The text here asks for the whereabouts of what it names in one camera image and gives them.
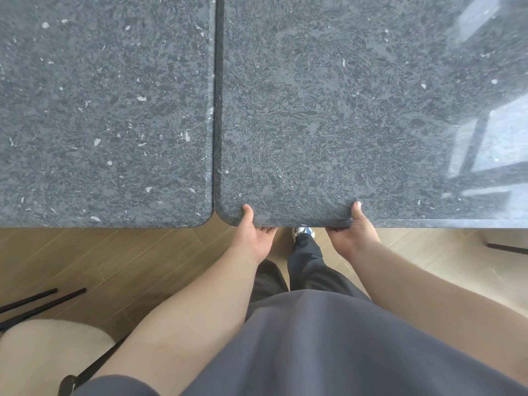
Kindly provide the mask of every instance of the granite tabletop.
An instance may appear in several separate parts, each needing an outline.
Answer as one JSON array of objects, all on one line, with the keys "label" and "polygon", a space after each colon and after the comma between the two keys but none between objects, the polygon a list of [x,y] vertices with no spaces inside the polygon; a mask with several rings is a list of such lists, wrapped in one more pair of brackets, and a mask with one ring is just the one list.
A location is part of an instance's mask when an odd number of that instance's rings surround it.
[{"label": "granite tabletop", "polygon": [[2,0],[0,226],[212,212],[215,0]]},{"label": "granite tabletop", "polygon": [[224,8],[223,220],[346,226],[360,200],[376,226],[528,227],[526,0]]}]

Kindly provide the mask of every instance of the forearm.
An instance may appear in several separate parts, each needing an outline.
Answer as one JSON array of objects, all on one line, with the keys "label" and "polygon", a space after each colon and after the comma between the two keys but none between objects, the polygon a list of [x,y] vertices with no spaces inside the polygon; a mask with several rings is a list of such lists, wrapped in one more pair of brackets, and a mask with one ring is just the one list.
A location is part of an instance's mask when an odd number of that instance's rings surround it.
[{"label": "forearm", "polygon": [[374,303],[474,358],[526,382],[528,320],[415,266],[380,243],[350,263]]},{"label": "forearm", "polygon": [[97,373],[132,376],[178,395],[243,325],[257,264],[241,248],[156,307]]}]

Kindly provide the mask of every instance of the sneaker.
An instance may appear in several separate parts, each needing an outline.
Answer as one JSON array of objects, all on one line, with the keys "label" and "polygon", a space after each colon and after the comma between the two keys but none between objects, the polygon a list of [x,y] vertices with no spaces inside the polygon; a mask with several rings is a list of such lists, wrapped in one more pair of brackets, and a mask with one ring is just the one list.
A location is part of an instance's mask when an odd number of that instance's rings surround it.
[{"label": "sneaker", "polygon": [[297,235],[299,235],[300,233],[306,233],[312,238],[315,238],[315,231],[309,226],[300,226],[297,228],[292,228],[291,232],[292,236],[294,237],[294,241],[295,239],[297,239]]}]

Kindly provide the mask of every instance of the gray shirt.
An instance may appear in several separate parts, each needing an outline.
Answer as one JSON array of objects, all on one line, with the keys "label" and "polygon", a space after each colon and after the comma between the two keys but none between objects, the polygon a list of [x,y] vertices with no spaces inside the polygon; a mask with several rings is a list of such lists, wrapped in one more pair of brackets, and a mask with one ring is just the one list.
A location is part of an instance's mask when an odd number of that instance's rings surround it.
[{"label": "gray shirt", "polygon": [[[528,395],[528,388],[371,302],[318,290],[249,306],[240,332],[182,393],[196,395]],[[75,396],[158,396],[99,377]]]}]

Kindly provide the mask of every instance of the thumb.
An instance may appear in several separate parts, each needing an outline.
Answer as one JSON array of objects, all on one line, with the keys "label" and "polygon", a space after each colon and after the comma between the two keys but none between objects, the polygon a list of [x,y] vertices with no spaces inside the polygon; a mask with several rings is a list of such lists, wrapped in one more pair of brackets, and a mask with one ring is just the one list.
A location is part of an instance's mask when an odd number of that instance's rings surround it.
[{"label": "thumb", "polygon": [[252,224],[253,223],[253,209],[248,204],[244,204],[242,206],[242,210],[244,211],[244,217],[242,217],[242,220],[240,221],[240,223],[241,224]]},{"label": "thumb", "polygon": [[366,216],[361,211],[361,202],[354,202],[351,208],[352,219],[355,221],[363,221]]}]

